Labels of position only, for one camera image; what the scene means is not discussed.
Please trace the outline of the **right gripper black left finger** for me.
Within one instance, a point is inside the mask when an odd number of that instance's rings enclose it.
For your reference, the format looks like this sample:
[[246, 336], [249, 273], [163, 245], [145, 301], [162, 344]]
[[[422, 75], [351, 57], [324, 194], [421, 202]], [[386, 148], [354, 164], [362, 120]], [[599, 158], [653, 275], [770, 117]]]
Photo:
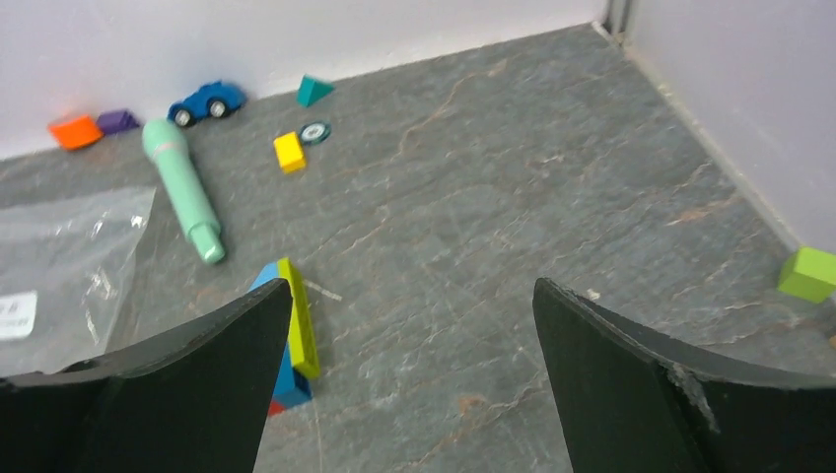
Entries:
[[5, 472], [249, 472], [292, 309], [272, 280], [56, 373], [1, 382]]

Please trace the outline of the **clear zip top bag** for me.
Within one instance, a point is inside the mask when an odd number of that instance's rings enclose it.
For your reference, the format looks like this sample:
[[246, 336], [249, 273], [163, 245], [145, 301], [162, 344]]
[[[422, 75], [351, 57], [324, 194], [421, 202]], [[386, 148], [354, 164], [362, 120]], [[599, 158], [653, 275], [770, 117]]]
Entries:
[[127, 187], [2, 210], [2, 375], [59, 372], [105, 352], [154, 197]]

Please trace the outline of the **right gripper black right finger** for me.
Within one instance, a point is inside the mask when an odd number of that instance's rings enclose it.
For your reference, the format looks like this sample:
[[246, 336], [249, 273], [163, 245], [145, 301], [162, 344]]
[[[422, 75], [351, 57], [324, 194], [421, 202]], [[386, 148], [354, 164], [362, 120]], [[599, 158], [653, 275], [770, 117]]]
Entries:
[[831, 472], [835, 380], [698, 348], [546, 278], [532, 310], [577, 472]]

